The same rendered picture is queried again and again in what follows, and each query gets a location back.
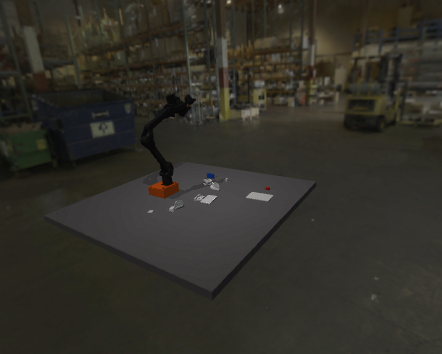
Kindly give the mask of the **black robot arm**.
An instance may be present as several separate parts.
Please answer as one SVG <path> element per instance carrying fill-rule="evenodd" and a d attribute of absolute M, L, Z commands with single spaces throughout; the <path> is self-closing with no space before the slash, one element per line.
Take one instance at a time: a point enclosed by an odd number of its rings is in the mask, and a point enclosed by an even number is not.
<path fill-rule="evenodd" d="M 169 94 L 166 96 L 167 104 L 164 105 L 164 107 L 160 110 L 159 114 L 152 119 L 149 123 L 144 125 L 144 130 L 141 134 L 140 143 L 149 149 L 149 151 L 152 153 L 152 155 L 155 157 L 155 159 L 160 164 L 161 171 L 159 173 L 160 176 L 162 176 L 162 182 L 165 186 L 169 186 L 173 184 L 171 176 L 173 176 L 174 167 L 171 164 L 171 162 L 166 161 L 161 153 L 158 151 L 158 149 L 155 147 L 155 142 L 153 140 L 153 128 L 157 126 L 162 120 L 168 118 L 168 117 L 175 117 L 176 113 L 180 112 L 180 108 L 177 103 L 182 103 L 180 101 L 180 97 L 176 97 L 175 94 Z M 149 136 L 146 136 L 147 133 Z M 166 174 L 167 173 L 167 174 Z"/>

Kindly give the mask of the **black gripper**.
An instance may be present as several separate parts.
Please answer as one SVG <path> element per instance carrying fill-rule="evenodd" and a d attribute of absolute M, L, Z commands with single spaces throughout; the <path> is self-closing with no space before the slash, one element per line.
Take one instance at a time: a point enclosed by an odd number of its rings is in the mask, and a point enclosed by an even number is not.
<path fill-rule="evenodd" d="M 177 103 L 176 105 L 179 106 L 180 108 L 180 112 L 178 113 L 181 117 L 183 117 L 191 107 L 187 107 L 186 105 L 191 105 L 193 104 L 196 99 L 195 98 L 191 98 L 191 96 L 188 94 L 185 96 L 184 98 L 185 102 L 182 101 L 182 103 Z"/>

